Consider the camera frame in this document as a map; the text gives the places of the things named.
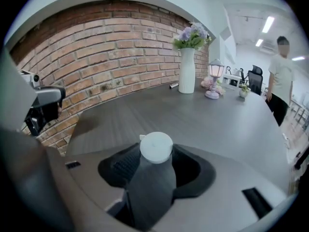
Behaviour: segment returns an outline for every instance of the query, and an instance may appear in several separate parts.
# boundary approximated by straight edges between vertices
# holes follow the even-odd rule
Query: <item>black pants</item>
[[[288,104],[281,100],[278,96],[272,94],[270,102],[266,100],[270,110],[274,113],[276,122],[280,126],[284,120],[286,112],[288,111]]]

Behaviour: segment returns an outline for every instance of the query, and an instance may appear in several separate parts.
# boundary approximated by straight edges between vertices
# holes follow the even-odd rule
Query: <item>white t-shirt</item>
[[[275,76],[271,92],[289,105],[290,88],[295,80],[293,62],[278,54],[272,58],[268,70]]]

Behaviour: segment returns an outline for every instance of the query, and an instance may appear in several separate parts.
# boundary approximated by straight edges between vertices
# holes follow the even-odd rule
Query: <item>brick wall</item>
[[[172,37],[188,25],[152,5],[103,1],[72,7],[33,28],[11,51],[17,67],[37,73],[44,85],[65,87],[67,95],[60,118],[38,139],[64,153],[83,110],[177,81],[181,54],[172,50]],[[206,76],[208,47],[196,51],[195,63],[196,76]]]

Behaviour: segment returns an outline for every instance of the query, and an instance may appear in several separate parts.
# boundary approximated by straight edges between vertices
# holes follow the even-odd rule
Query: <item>white vase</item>
[[[195,86],[195,64],[193,48],[182,48],[182,63],[179,72],[179,92],[183,94],[192,94]]]
[[[246,98],[248,96],[248,93],[245,91],[242,91],[242,89],[239,91],[239,96],[242,98]]]

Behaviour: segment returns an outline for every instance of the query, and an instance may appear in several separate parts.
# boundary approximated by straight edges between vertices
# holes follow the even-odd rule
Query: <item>standing man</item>
[[[289,41],[280,36],[277,39],[277,44],[279,54],[272,58],[268,69],[270,77],[266,103],[274,113],[274,117],[280,126],[292,98],[294,64],[287,58],[290,52]]]

